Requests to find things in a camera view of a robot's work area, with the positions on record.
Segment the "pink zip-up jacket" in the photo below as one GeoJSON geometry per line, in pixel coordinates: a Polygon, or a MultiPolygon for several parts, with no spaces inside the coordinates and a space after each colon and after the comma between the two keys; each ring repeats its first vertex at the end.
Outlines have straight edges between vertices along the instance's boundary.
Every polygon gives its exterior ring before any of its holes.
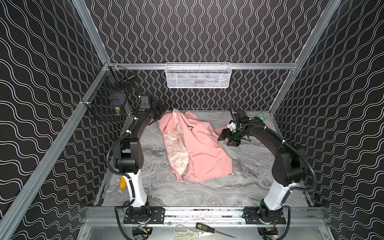
{"type": "Polygon", "coordinates": [[[178,183],[203,182],[233,173],[233,160],[218,142],[226,127],[214,129],[192,112],[176,109],[166,111],[158,126],[178,183]]]}

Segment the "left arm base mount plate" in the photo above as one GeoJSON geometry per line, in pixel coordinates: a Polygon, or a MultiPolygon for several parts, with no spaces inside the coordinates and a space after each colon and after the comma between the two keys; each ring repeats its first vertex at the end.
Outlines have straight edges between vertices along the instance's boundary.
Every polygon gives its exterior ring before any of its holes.
{"type": "Polygon", "coordinates": [[[164,223],[165,209],[162,207],[128,207],[124,217],[124,224],[131,225],[162,225],[164,223]]]}

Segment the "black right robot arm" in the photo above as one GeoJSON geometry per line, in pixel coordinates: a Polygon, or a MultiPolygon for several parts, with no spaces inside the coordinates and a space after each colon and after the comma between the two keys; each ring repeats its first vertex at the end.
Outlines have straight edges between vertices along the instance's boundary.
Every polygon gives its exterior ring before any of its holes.
{"type": "Polygon", "coordinates": [[[249,136],[259,140],[273,154],[273,184],[260,203],[260,211],[277,212],[285,207],[285,201],[292,191],[312,193],[318,186],[317,176],[305,150],[286,141],[270,129],[260,118],[241,117],[238,112],[222,130],[218,140],[227,140],[228,146],[238,147],[249,136]]]}

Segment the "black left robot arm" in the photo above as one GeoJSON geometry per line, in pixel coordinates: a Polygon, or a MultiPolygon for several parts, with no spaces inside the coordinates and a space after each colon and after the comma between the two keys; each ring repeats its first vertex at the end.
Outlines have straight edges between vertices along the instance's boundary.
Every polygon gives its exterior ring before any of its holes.
{"type": "Polygon", "coordinates": [[[163,104],[144,105],[130,114],[132,121],[121,136],[113,141],[107,153],[107,167],[121,177],[129,190],[130,200],[125,208],[143,208],[148,201],[142,180],[144,153],[140,138],[147,126],[160,120],[167,107],[163,104]]]}

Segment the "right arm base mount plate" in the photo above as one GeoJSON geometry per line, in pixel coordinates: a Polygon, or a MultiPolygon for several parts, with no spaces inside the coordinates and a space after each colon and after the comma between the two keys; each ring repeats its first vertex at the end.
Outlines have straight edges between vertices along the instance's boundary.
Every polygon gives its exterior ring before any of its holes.
{"type": "Polygon", "coordinates": [[[245,207],[242,218],[247,225],[285,225],[286,219],[283,208],[275,211],[267,207],[245,207]]]}

